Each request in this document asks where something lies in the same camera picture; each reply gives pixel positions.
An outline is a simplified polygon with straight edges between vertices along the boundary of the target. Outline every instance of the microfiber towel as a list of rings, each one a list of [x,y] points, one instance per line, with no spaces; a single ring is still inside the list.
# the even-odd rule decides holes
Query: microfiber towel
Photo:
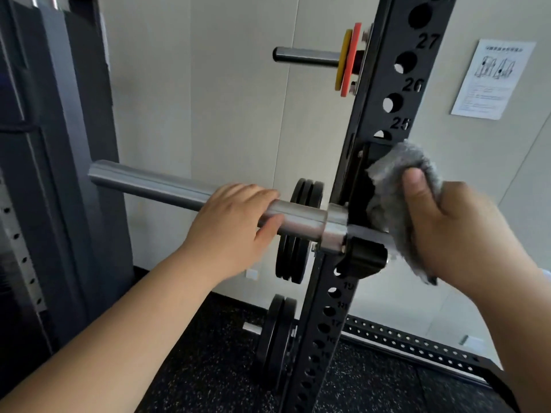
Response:
[[[424,283],[436,285],[423,263],[413,241],[413,222],[408,210],[402,185],[402,175],[408,168],[420,168],[437,203],[440,202],[442,180],[436,166],[423,150],[408,140],[399,143],[368,169],[375,186],[375,194],[368,204],[368,217],[376,229],[388,232],[412,271]]]

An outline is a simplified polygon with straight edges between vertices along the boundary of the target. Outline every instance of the hand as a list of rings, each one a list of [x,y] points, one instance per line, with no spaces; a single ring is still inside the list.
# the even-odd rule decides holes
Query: hand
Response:
[[[270,218],[257,231],[258,220],[273,200],[276,190],[257,185],[228,184],[207,201],[189,229],[178,252],[198,262],[201,275],[215,284],[259,261],[277,234],[284,215]]]
[[[403,175],[414,240],[431,274],[469,295],[481,280],[537,268],[495,204],[465,183],[445,182],[440,208],[417,168]]]

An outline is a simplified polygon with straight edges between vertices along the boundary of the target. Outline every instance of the yellow weight plate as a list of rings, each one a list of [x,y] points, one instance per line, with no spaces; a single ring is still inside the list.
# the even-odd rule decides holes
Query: yellow weight plate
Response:
[[[352,29],[347,29],[344,34],[343,47],[341,48],[341,56],[339,57],[339,67],[337,68],[337,79],[335,79],[335,91],[341,90],[344,77],[344,67],[346,66],[346,58],[348,56],[348,48],[352,40]]]

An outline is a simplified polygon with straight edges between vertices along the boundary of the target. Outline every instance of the paper notice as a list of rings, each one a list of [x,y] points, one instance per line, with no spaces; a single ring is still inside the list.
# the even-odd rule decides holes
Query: paper notice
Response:
[[[451,114],[499,120],[535,46],[481,39]]]

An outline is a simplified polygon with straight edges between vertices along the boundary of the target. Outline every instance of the left hand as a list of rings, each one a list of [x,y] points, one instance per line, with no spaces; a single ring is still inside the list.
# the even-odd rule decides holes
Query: left hand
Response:
[[[276,190],[253,184],[227,184],[207,201],[178,252],[196,261],[215,284],[258,262],[283,223],[284,215],[270,218],[257,231],[258,220]]]

